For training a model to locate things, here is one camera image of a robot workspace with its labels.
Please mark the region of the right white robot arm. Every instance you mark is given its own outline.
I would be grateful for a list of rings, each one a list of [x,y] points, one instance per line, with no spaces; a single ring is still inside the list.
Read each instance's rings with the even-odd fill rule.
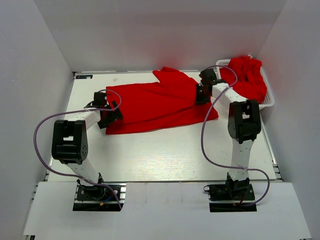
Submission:
[[[225,192],[236,200],[244,193],[239,182],[249,180],[251,148],[261,132],[259,103],[241,96],[225,80],[218,79],[212,68],[201,71],[199,76],[201,81],[196,86],[195,103],[207,104],[214,97],[229,107],[227,129],[232,138],[232,157],[227,178],[233,182],[225,187]]]

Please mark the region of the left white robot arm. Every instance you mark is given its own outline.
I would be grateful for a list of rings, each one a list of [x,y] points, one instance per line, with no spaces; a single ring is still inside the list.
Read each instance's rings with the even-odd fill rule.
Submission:
[[[107,100],[107,91],[94,93],[93,101],[85,111],[70,119],[56,120],[53,127],[51,155],[53,159],[68,166],[80,179],[81,184],[91,182],[88,193],[99,200],[105,196],[106,187],[101,184],[103,178],[88,160],[89,144],[87,130],[97,124],[106,129],[123,115],[116,101]]]

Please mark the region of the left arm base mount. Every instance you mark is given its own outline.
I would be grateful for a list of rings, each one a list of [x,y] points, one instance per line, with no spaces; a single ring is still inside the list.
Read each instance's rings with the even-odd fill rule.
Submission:
[[[123,207],[126,197],[125,183],[112,183],[107,187],[80,185],[75,191],[72,210],[74,212],[120,212],[115,195],[121,207]]]

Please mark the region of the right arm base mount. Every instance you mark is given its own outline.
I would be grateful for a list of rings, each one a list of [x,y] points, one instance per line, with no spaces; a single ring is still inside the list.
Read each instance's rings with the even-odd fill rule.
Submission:
[[[231,195],[225,184],[209,184],[203,187],[208,194],[209,211],[211,213],[245,213],[256,212],[255,193],[252,184],[247,189],[236,191]]]

